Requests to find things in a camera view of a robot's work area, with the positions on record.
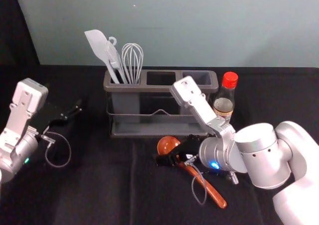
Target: orange ladle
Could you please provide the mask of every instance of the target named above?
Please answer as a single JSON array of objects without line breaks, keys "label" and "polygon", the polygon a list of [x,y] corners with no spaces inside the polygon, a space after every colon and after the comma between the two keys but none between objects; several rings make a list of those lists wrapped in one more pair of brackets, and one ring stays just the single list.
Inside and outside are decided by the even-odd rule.
[{"label": "orange ladle", "polygon": [[[173,136],[165,136],[158,142],[158,154],[164,155],[168,154],[171,150],[173,150],[176,146],[180,144],[180,141],[176,139]],[[185,165],[183,162],[180,162],[178,164],[180,168],[185,169],[188,173],[190,173],[192,176],[196,178],[196,181],[201,184],[202,187],[204,187],[204,182],[202,181],[201,177],[199,176],[198,172],[191,166]],[[207,193],[210,195],[210,197],[216,202],[216,204],[224,209],[227,207],[227,203],[224,200],[224,198],[217,192],[217,190],[205,180]]]}]

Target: white silicone spatula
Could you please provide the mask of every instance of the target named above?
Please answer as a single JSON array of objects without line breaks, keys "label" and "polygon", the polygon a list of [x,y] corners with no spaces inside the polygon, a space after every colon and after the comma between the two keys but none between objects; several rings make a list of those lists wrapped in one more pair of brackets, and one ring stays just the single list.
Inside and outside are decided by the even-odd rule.
[{"label": "white silicone spatula", "polygon": [[110,64],[109,56],[105,51],[108,40],[106,39],[104,34],[101,31],[96,29],[85,31],[84,33],[90,43],[90,46],[95,56],[97,56],[100,60],[102,60],[105,63],[114,83],[119,84],[120,82],[118,78],[116,77],[116,74]]}]

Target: soy sauce bottle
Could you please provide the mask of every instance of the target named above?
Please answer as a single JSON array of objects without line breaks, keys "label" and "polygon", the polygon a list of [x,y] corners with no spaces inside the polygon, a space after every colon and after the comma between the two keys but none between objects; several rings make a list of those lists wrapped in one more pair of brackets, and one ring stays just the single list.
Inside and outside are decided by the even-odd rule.
[{"label": "soy sauce bottle", "polygon": [[223,77],[222,86],[213,103],[214,112],[224,117],[227,123],[229,123],[235,107],[235,89],[237,82],[238,75],[236,73],[226,72]]}]

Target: black tablecloth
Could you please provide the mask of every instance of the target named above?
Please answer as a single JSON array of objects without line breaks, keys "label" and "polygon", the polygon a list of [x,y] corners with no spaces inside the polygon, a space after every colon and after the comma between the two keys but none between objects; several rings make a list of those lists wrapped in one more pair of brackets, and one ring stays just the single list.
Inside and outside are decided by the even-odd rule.
[{"label": "black tablecloth", "polygon": [[[212,70],[220,79],[229,68]],[[292,120],[319,142],[318,69],[233,70],[239,74],[231,121],[236,130],[257,122],[276,126]],[[31,71],[0,68],[1,130],[16,83],[26,77],[49,83],[47,101],[64,108],[79,97],[87,98],[82,114],[55,129],[71,143],[71,163],[64,169],[49,167],[43,159],[45,143],[41,143],[30,162],[2,185],[1,224],[281,224],[272,204],[272,197],[281,189],[255,188],[246,174],[238,175],[236,186],[222,176],[206,174],[228,207],[221,210],[211,199],[202,207],[192,196],[192,178],[186,172],[156,167],[157,138],[110,139],[104,71],[96,66],[41,66]],[[203,193],[199,187],[195,190]]]}]

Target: red bottle cap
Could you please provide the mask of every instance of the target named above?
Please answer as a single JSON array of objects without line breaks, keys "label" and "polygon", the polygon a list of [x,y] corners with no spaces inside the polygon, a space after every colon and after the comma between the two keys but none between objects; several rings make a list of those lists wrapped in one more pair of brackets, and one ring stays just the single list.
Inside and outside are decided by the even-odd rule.
[{"label": "red bottle cap", "polygon": [[238,75],[234,72],[226,72],[223,77],[223,87],[234,89],[237,86]]}]

